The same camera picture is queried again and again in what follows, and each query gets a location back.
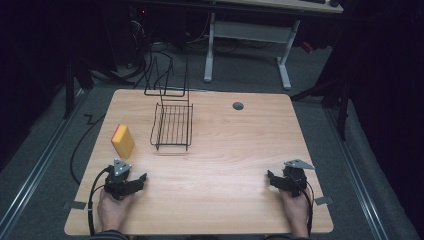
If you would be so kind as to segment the white metal-legged desk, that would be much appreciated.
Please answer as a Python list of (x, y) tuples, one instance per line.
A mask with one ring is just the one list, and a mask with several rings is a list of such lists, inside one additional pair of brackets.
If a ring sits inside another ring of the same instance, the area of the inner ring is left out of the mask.
[[(250, 6), (271, 7), (272, 9), (294, 10), (297, 13), (327, 13), (341, 14), (344, 9), (336, 0), (211, 0), (212, 5), (234, 3)], [(240, 23), (216, 20), (215, 14), (210, 14), (208, 52), (206, 55), (204, 81), (211, 82), (214, 64), (214, 40), (228, 38), (250, 40), (267, 43), (284, 44), (282, 55), (276, 58), (282, 86), (291, 89), (291, 83), (286, 68), (286, 61), (295, 40), (301, 20), (296, 19), (290, 27), (277, 27), (253, 23)]]

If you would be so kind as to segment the person's right hand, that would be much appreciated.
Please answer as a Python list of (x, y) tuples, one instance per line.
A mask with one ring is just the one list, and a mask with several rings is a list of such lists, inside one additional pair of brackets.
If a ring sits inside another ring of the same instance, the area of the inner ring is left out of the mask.
[(292, 197), (290, 192), (279, 191), (283, 209), (294, 238), (308, 238), (307, 222), (309, 219), (309, 204), (304, 194)]

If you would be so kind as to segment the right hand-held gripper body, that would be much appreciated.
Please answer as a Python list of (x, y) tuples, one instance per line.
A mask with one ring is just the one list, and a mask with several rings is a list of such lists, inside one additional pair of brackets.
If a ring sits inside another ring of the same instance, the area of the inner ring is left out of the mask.
[(305, 170), (315, 167), (300, 159), (286, 161), (283, 169), (284, 191), (289, 191), (293, 197), (298, 197), (307, 187)]

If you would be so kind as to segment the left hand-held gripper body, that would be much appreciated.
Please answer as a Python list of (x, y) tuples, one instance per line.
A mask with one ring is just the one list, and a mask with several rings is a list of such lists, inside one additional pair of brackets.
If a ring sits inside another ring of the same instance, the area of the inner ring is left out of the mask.
[(104, 189), (115, 200), (122, 200), (133, 193), (132, 184), (127, 180), (131, 165), (115, 158), (113, 165), (109, 167), (109, 175), (106, 177)]

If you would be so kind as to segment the yellow sponge with red side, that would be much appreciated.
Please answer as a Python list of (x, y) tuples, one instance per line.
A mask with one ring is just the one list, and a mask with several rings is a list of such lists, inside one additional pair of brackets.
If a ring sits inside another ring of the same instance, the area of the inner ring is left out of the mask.
[(120, 158), (128, 159), (135, 146), (134, 139), (127, 125), (119, 124), (111, 138), (111, 143)]

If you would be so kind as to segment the black metal stand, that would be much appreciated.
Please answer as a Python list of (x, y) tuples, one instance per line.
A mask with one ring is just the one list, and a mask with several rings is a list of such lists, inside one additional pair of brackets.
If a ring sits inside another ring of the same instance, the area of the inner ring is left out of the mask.
[(70, 117), (75, 106), (75, 82), (85, 90), (93, 88), (93, 80), (90, 69), (84, 59), (71, 58), (66, 65), (65, 77), (65, 114), (64, 119)]
[(348, 99), (349, 99), (350, 81), (336, 79), (318, 84), (301, 93), (291, 96), (292, 101), (299, 101), (307, 96), (322, 95), (321, 105), (324, 108), (338, 108), (338, 117), (336, 120), (336, 130), (339, 137), (345, 141), (346, 119), (348, 117)]

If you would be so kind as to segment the metal floor rail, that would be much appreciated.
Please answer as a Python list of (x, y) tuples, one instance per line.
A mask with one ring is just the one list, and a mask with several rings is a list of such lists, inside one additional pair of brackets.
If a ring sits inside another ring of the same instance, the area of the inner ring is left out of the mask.
[(89, 90), (78, 90), (66, 115), (66, 103), (61, 91), (46, 113), (30, 128), (30, 133), (18, 148), (6, 169), (0, 173), (0, 240), (6, 240), (36, 190), (51, 163), (57, 146), (75, 111), (85, 101)]
[(348, 144), (341, 138), (338, 128), (336, 115), (332, 110), (324, 111), (327, 120), (330, 123), (331, 129), (335, 138), (337, 139), (338, 145), (341, 148), (344, 163), (347, 167), (348, 176), (351, 181), (351, 185), (355, 191), (362, 212), (366, 218), (368, 226), (372, 232), (375, 240), (389, 240), (388, 234), (381, 221), (381, 218), (376, 209), (375, 203), (372, 200), (366, 185), (360, 175), (360, 172), (354, 162), (353, 155), (350, 151)]

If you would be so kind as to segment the person's left hand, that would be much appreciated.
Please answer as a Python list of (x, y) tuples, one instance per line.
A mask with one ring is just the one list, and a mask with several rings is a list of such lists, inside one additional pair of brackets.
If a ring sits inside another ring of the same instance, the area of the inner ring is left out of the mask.
[(98, 216), (103, 231), (120, 230), (129, 211), (135, 195), (129, 195), (122, 200), (116, 200), (104, 190), (100, 193)]

